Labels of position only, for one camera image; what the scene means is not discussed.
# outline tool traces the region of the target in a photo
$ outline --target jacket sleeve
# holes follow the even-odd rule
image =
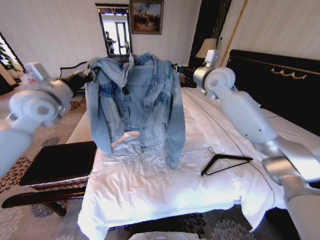
[[[180,81],[178,74],[172,68],[169,77],[172,78],[173,87],[171,90],[170,120],[167,127],[168,158],[166,162],[171,168],[176,168],[186,140],[186,124]]]
[[[85,99],[91,138],[104,154],[110,156],[112,153],[111,139],[99,100],[99,83],[97,80],[85,84]]]

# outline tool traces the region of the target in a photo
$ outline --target black hanger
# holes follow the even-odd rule
[[[239,163],[239,164],[236,164],[236,165],[233,165],[233,166],[229,166],[229,167],[226,167],[224,169],[221,169],[221,170],[218,170],[218,171],[214,171],[212,173],[207,173],[207,170],[218,160],[218,159],[235,159],[235,160],[245,160],[245,162],[242,162],[242,163]],[[224,170],[227,170],[227,169],[231,169],[233,167],[236,167],[236,166],[240,166],[240,165],[243,165],[243,164],[247,164],[249,163],[250,161],[252,161],[253,158],[251,157],[246,157],[246,156],[233,156],[233,155],[224,155],[224,154],[216,154],[213,156],[213,158],[211,158],[210,162],[207,164],[207,166],[205,166],[205,168],[203,169],[203,171],[201,172],[201,176],[203,176],[204,174],[209,176],[209,175],[212,175],[212,174],[216,174],[218,172],[221,172],[221,171],[224,171]]]

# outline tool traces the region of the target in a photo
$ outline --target black headboard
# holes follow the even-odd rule
[[[262,108],[320,136],[320,60],[232,50],[226,66]]]

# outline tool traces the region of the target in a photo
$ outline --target lampshade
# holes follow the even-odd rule
[[[217,39],[215,38],[207,38],[203,41],[202,46],[198,53],[195,55],[197,58],[205,59],[207,56],[208,50],[212,50],[216,48]]]

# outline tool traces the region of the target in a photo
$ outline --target gold headboard trim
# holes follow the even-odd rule
[[[286,74],[284,69],[282,69],[281,71],[276,72],[274,67],[271,69],[271,72],[274,73],[274,74],[280,74],[280,75],[282,75],[284,77],[292,77],[293,79],[296,79],[296,80],[305,79],[307,77],[307,74],[305,74],[303,76],[296,76],[296,72],[295,71],[293,71],[292,73]]]
[[[310,70],[306,70],[306,69],[302,69],[302,68],[295,68],[295,67],[291,67],[291,66],[278,65],[278,64],[274,64],[274,63],[270,63],[270,62],[258,61],[258,60],[253,60],[253,59],[250,59],[250,58],[245,58],[245,57],[240,57],[240,56],[230,56],[230,58],[243,59],[243,60],[248,60],[248,61],[255,62],[255,63],[267,64],[267,65],[274,66],[274,67],[291,69],[291,70],[298,71],[298,72],[304,72],[304,73],[307,73],[307,74],[314,74],[314,75],[319,75],[320,76],[320,72],[317,72],[317,71],[310,71]]]

